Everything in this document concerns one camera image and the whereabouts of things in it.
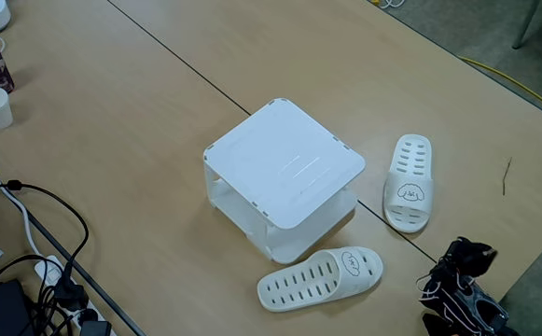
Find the power adapter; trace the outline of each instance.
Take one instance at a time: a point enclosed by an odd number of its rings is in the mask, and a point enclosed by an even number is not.
[[[82,325],[80,336],[110,336],[111,324],[107,321],[86,321]]]

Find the white lid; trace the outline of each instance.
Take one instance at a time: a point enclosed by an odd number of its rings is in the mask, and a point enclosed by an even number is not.
[[[208,147],[208,165],[281,229],[292,229],[366,167],[290,101],[275,99]]]

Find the white plastic box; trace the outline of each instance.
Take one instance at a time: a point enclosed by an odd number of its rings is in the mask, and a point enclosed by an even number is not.
[[[364,158],[285,98],[204,150],[208,198],[269,259],[297,260],[354,210]]]

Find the plug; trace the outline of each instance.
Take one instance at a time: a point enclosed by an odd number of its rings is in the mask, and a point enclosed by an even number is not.
[[[80,326],[84,326],[84,322],[98,321],[99,315],[94,309],[87,308],[80,313],[80,317],[77,318],[77,323]]]
[[[84,287],[74,284],[69,275],[63,272],[63,276],[55,285],[55,301],[70,312],[84,309],[88,306],[88,294]]]

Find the black device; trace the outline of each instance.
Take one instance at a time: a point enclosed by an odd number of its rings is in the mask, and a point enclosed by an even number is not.
[[[34,334],[20,281],[0,284],[0,336]]]
[[[111,324],[107,321],[86,321],[82,324],[80,336],[109,336]]]

